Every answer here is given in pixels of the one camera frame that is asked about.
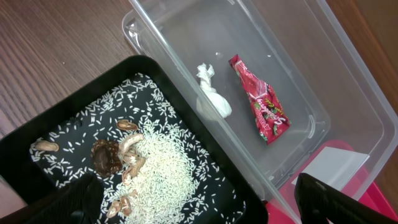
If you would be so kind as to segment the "red candy wrapper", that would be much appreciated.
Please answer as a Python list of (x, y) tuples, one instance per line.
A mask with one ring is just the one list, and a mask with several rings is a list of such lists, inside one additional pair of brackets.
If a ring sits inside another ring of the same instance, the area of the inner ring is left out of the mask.
[(234, 55), (229, 64), (248, 96), (260, 136), (266, 144), (274, 142), (292, 123), (284, 113), (273, 87), (250, 72), (239, 55)]

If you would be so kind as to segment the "rice and food scraps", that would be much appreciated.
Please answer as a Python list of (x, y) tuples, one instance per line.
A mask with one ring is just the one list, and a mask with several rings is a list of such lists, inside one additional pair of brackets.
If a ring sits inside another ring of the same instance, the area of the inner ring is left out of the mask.
[(121, 142), (137, 124), (143, 140), (134, 150), (145, 163), (135, 177), (117, 172), (103, 178), (98, 223), (234, 223), (246, 201), (230, 184), (208, 151), (187, 128), (155, 82), (136, 74), (108, 90), (42, 136), (56, 152), (31, 146), (31, 159), (60, 188), (92, 173), (95, 141)]

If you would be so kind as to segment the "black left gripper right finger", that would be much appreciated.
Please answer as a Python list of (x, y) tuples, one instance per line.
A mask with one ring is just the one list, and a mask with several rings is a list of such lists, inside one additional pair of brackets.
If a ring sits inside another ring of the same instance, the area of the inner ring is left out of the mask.
[(307, 173), (298, 175), (294, 195), (302, 224), (397, 224)]

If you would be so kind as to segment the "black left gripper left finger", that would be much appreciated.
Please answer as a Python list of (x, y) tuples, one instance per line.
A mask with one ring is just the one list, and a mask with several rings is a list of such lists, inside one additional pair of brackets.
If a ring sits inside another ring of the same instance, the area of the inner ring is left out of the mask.
[(1, 218), (1, 224), (95, 223), (104, 197), (102, 182), (84, 174), (39, 201)]

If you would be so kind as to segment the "white tissue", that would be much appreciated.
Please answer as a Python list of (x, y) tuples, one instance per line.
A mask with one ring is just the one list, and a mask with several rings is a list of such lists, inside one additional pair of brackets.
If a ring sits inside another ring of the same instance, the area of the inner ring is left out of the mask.
[(205, 63), (197, 66), (198, 73), (197, 77), (200, 79), (200, 88), (204, 91), (205, 95), (209, 98), (213, 106), (219, 114), (226, 118), (232, 113), (232, 108), (226, 98), (217, 93), (216, 89), (211, 86), (211, 78), (214, 76), (215, 71), (213, 66), (209, 64), (209, 67)]

